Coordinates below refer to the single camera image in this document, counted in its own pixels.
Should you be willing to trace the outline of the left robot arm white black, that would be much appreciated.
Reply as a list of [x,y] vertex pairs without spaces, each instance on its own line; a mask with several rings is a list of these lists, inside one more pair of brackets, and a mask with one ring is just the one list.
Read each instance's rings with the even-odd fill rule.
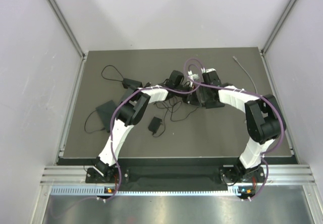
[[113,179],[114,168],[122,145],[133,127],[143,118],[149,104],[165,101],[173,95],[187,98],[197,91],[198,85],[192,82],[188,85],[183,84],[183,78],[184,75],[180,73],[177,79],[166,79],[157,85],[128,86],[111,116],[110,136],[106,145],[93,163],[93,168],[102,181],[109,182]]

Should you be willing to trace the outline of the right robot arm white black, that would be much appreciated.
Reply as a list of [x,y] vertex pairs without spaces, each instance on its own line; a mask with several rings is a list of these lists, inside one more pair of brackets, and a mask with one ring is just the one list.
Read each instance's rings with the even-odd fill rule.
[[245,113],[249,140],[245,150],[234,164],[238,180],[248,181],[261,164],[261,157],[279,138],[281,144],[286,123],[276,98],[246,92],[231,84],[222,84],[215,69],[202,69],[205,107],[215,108],[230,105]]

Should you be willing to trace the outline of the black power brick adapter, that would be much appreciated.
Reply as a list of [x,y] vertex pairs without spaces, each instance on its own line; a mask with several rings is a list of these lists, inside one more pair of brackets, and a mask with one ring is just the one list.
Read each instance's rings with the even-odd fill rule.
[[123,88],[125,88],[125,89],[128,89],[129,86],[133,86],[133,87],[136,87],[136,88],[142,88],[143,87],[142,82],[137,81],[137,80],[132,80],[132,79],[129,79],[129,78],[124,78],[122,80],[122,85],[123,85]]

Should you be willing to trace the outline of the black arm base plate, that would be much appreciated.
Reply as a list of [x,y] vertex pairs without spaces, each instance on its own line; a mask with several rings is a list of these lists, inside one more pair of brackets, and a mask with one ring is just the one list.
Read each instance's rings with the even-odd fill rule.
[[120,191],[220,191],[236,181],[233,167],[121,166]]

